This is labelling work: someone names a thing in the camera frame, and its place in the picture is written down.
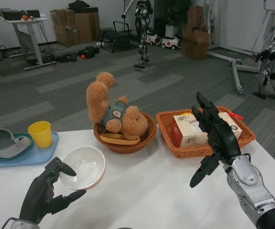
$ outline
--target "gray carpet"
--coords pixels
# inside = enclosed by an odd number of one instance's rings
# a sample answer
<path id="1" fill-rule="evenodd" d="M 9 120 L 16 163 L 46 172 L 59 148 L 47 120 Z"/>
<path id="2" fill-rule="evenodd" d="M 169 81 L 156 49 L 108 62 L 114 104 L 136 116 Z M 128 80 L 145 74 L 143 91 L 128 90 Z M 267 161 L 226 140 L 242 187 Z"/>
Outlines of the gray carpet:
<path id="1" fill-rule="evenodd" d="M 215 50 L 233 58 L 246 56 Z M 116 85 L 110 90 L 111 101 L 126 95 L 130 104 L 155 117 L 156 113 L 190 108 L 197 105 L 196 92 L 202 92 L 216 105 L 229 107 L 242 115 L 256 133 L 258 142 L 275 159 L 275 100 L 252 96 L 257 78 L 252 73 L 239 73 L 245 95 L 235 90 L 229 63 L 214 57 L 194 61 L 180 51 L 149 48 L 146 69 L 136 69 L 137 50 L 115 54 L 101 50 L 93 59 L 23 71 L 22 57 L 0 62 L 0 128 L 26 132 L 33 122 L 47 120 L 54 131 L 90 129 L 85 90 L 100 72 L 115 75 Z M 273 94 L 268 84 L 267 93 Z"/>

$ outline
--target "teddy bear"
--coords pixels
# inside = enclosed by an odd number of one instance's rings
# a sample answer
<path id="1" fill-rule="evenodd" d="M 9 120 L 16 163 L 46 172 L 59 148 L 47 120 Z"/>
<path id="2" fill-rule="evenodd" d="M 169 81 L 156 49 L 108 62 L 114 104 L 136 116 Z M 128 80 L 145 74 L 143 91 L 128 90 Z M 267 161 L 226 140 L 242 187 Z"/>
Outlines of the teddy bear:
<path id="1" fill-rule="evenodd" d="M 110 104 L 108 92 L 114 82 L 113 74 L 100 73 L 96 81 L 88 86 L 86 100 L 89 118 L 112 133 L 122 133 L 127 140 L 137 140 L 146 132 L 148 121 L 137 106 L 127 106 L 128 99 L 125 96 L 119 97 L 115 104 Z"/>

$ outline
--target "black chair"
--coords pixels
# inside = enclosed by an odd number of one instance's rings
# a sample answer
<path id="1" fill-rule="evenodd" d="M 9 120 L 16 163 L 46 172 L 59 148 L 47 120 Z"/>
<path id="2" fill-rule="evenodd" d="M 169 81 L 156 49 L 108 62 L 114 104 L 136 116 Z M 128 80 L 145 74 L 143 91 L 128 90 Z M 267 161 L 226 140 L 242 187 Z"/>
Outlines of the black chair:
<path id="1" fill-rule="evenodd" d="M 115 23 L 124 24 L 124 28 L 126 25 L 127 30 L 125 28 L 125 30 L 123 30 L 123 31 L 117 31 Z M 115 49 L 116 49 L 116 45 L 119 44 L 124 49 L 130 49 L 130 32 L 131 32 L 131 30 L 129 29 L 129 24 L 120 22 L 120 21 L 114 21 L 113 26 L 114 26 L 114 31 L 106 31 L 101 35 L 100 48 L 114 53 Z M 110 50 L 110 49 L 104 48 L 103 42 L 111 43 L 113 45 L 113 49 Z"/>

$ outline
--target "white toy car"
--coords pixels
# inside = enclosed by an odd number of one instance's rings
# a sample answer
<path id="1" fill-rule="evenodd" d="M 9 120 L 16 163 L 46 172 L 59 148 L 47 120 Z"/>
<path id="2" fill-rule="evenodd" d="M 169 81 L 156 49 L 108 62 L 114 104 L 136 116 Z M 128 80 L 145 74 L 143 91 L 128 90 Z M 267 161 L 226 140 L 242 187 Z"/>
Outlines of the white toy car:
<path id="1" fill-rule="evenodd" d="M 156 35 L 154 32 L 148 32 L 147 43 L 149 43 L 150 45 L 160 45 L 161 38 L 158 35 Z"/>
<path id="2" fill-rule="evenodd" d="M 179 47 L 179 39 L 177 37 L 171 38 L 171 37 L 164 37 L 162 41 L 162 48 L 168 47 L 172 50 L 175 50 Z"/>

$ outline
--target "white bowl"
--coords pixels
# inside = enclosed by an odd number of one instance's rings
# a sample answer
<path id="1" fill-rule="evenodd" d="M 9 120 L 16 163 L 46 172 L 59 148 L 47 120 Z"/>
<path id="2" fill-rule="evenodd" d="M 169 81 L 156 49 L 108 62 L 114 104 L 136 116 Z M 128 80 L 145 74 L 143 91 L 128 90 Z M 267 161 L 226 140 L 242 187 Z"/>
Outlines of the white bowl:
<path id="1" fill-rule="evenodd" d="M 74 190 L 95 187 L 101 181 L 106 167 L 103 153 L 91 146 L 73 150 L 63 162 L 76 172 L 76 176 L 71 177 L 61 172 L 60 179 L 65 186 Z"/>

